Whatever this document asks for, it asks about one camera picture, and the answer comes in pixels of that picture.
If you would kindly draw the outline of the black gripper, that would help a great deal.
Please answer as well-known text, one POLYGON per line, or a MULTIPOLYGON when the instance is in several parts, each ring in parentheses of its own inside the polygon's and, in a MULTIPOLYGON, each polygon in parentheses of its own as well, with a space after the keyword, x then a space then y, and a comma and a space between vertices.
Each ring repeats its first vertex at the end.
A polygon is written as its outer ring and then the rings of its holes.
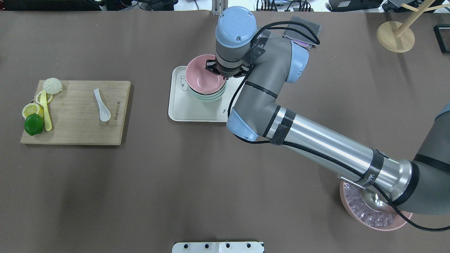
POLYGON ((228 80, 230 77, 233 78, 241 78, 246 76, 249 73, 250 68, 240 64, 235 68, 227 68, 222 66, 217 60, 208 59, 206 61, 205 69, 210 73, 222 76, 223 79, 228 80))

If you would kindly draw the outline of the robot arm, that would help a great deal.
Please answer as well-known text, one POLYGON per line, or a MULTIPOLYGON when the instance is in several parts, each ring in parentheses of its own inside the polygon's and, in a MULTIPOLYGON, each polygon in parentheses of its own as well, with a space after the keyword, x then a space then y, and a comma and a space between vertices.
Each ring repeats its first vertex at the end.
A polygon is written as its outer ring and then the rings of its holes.
POLYGON ((392 206, 424 214, 449 214, 449 105, 411 161, 395 161, 292 110, 276 104, 286 82, 301 76, 309 59, 305 48, 271 34, 278 23, 257 27, 252 12, 229 7, 218 18, 216 59, 206 69, 215 75, 246 77, 230 109, 226 126, 235 136, 254 142, 265 137, 274 145, 301 145, 310 156, 348 182, 384 192, 392 206))

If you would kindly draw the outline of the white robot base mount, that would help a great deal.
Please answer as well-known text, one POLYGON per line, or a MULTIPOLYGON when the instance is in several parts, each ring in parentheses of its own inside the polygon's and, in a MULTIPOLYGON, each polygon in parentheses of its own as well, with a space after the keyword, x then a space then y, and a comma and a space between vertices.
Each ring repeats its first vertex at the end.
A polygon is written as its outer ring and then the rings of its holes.
POLYGON ((263 242, 179 242, 172 247, 172 253, 264 253, 263 242))

